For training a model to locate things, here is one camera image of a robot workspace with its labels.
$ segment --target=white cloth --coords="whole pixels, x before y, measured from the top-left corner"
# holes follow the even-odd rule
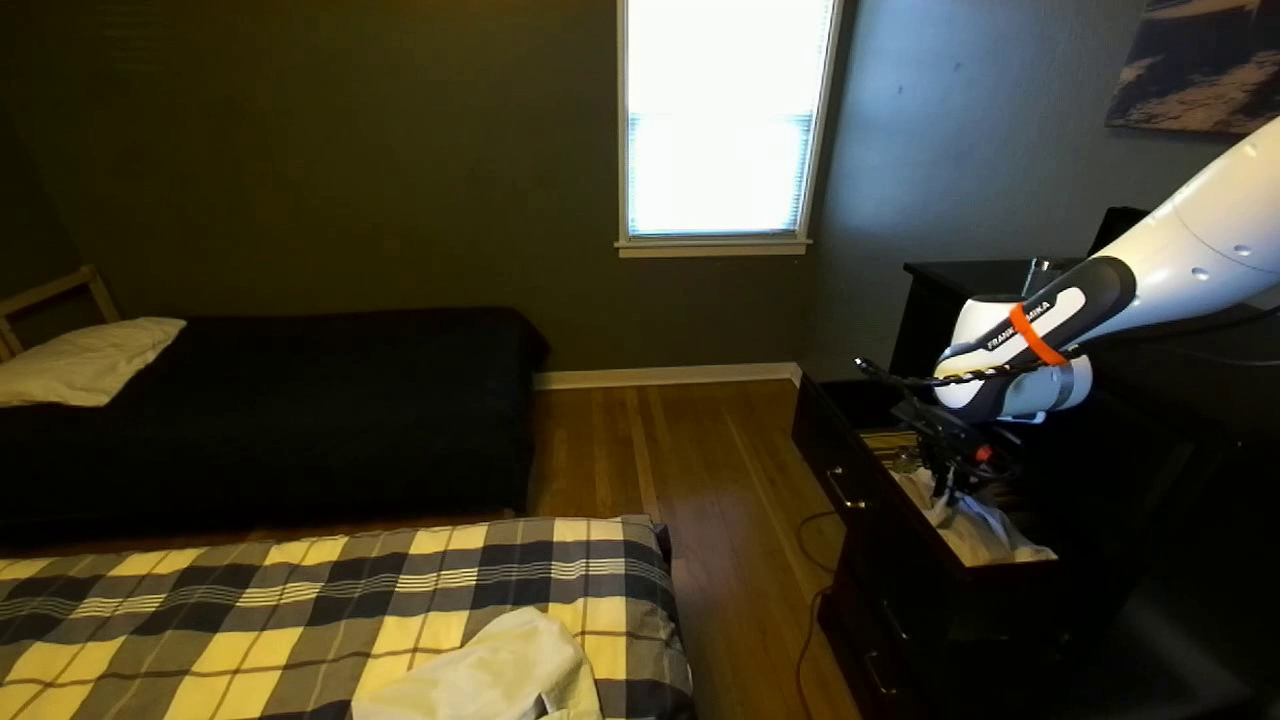
[[[542,610],[514,608],[464,648],[350,701],[355,720],[601,720],[580,644]]]

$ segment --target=baseboard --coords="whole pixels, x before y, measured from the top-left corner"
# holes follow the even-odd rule
[[[645,385],[798,385],[798,363],[666,363],[666,368],[563,368],[540,370],[535,389],[645,389]]]

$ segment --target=framed picture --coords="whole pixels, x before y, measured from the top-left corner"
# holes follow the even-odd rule
[[[1280,0],[1147,0],[1108,125],[1247,135],[1280,115]]]

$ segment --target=white window frame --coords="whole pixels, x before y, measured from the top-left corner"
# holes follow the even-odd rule
[[[708,235],[626,235],[626,2],[645,0],[615,0],[615,216],[620,216],[620,261],[679,261],[679,255],[804,255],[811,248],[811,204],[816,204],[816,174],[823,160],[823,135],[827,135],[827,100],[833,100],[833,74],[841,55],[841,23],[844,23],[844,0],[833,0],[833,23],[827,23],[827,53],[820,67],[820,97],[811,110],[811,143],[804,160],[804,189],[795,209],[792,230],[708,230]]]

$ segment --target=bed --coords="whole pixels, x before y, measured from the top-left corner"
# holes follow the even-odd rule
[[[601,715],[691,715],[651,516],[8,556],[0,715],[350,715],[512,610],[563,629]]]
[[[76,291],[96,297],[108,324],[76,326],[91,338],[69,333],[69,347],[91,345],[96,374],[133,368],[108,390],[82,390],[91,370],[65,385],[56,351],[50,370],[24,374],[48,345],[24,347],[15,317]],[[547,345],[514,308],[121,321],[79,267],[0,302],[0,351],[0,404],[8,374],[29,380],[20,390],[56,385],[50,398],[0,406],[0,545],[474,516],[527,498],[532,374]]]

